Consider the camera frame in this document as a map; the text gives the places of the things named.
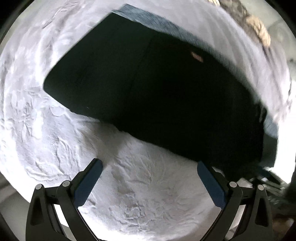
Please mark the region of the dark patterned pants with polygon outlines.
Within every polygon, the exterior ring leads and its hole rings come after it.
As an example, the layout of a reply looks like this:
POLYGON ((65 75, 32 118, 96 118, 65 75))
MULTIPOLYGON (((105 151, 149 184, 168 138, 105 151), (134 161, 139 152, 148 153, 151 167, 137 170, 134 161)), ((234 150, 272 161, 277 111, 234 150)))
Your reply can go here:
POLYGON ((277 140, 246 75, 161 16, 125 4, 50 70, 44 90, 70 111, 221 169, 264 175, 277 140))

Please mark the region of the lavender plush blanket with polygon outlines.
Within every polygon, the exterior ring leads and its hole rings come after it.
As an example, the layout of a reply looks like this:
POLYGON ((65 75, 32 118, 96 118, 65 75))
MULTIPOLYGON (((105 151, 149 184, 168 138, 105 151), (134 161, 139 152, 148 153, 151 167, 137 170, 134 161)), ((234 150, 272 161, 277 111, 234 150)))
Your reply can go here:
POLYGON ((254 42, 208 1, 33 1, 1 52, 1 173, 31 200, 94 158, 103 172, 82 216, 103 240, 199 240, 218 216, 198 163, 113 124, 70 111, 43 86, 57 62, 108 14, 129 4, 191 33, 247 77, 267 110, 267 131, 292 142, 290 70, 281 44, 254 42))

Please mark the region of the grey ribbed blanket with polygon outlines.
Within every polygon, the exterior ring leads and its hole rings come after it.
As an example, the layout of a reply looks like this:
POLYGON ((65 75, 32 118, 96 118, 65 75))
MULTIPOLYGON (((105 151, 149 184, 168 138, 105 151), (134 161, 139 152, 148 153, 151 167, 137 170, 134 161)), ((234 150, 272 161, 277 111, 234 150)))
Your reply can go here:
POLYGON ((251 14, 241 1, 215 1, 215 5, 229 13, 254 42, 266 48, 271 47, 272 41, 281 44, 287 56, 289 68, 295 70, 295 58, 290 55, 292 50, 291 35, 283 20, 277 20, 266 27, 263 21, 251 14))

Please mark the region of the beige striped cloth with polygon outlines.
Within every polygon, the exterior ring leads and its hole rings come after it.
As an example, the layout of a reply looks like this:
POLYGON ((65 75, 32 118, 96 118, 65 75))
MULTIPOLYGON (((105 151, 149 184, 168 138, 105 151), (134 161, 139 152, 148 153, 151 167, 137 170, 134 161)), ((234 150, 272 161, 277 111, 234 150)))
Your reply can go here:
POLYGON ((244 32, 256 43, 269 48, 271 37, 260 18, 252 15, 239 0, 208 0, 217 7, 224 9, 244 32))

